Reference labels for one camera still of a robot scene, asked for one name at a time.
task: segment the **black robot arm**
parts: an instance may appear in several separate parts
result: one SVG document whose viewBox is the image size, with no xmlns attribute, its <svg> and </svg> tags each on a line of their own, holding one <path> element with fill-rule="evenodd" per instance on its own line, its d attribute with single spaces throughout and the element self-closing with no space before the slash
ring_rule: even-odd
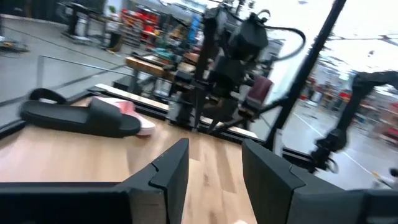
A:
<svg viewBox="0 0 398 224">
<path fill-rule="evenodd" d="M 311 157 L 315 163 L 315 167 L 329 168 L 327 162 L 332 152 L 342 150 L 347 143 L 347 129 L 349 128 L 355 113 L 360 107 L 361 101 L 372 92 L 375 86 L 390 84 L 398 89 L 398 72 L 361 72 L 354 77 L 352 84 L 351 98 L 340 115 L 335 128 L 333 128 L 325 138 L 316 141 L 317 149 L 311 152 Z"/>
</svg>

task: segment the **wooden tabletop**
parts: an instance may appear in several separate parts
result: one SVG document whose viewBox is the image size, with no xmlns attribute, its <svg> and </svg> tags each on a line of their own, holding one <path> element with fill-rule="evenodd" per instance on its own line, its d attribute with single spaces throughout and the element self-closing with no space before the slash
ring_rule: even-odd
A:
<svg viewBox="0 0 398 224">
<path fill-rule="evenodd" d="M 164 78 L 169 81 L 174 80 L 174 73 L 167 73 L 163 71 L 163 68 L 152 63 L 144 62 L 134 57 L 126 58 L 126 65 L 130 68 L 140 70 L 142 72 L 149 73 L 151 75 L 155 75 L 159 78 Z M 180 63 L 178 66 L 179 70 L 183 70 L 184 72 L 192 72 L 195 69 L 195 66 L 187 64 L 187 63 Z"/>
<path fill-rule="evenodd" d="M 156 124 L 155 133 L 146 138 L 115 139 L 27 126 L 0 141 L 0 181 L 123 181 L 180 138 L 189 138 L 182 223 L 256 223 L 243 181 L 240 145 L 146 118 Z"/>
</svg>

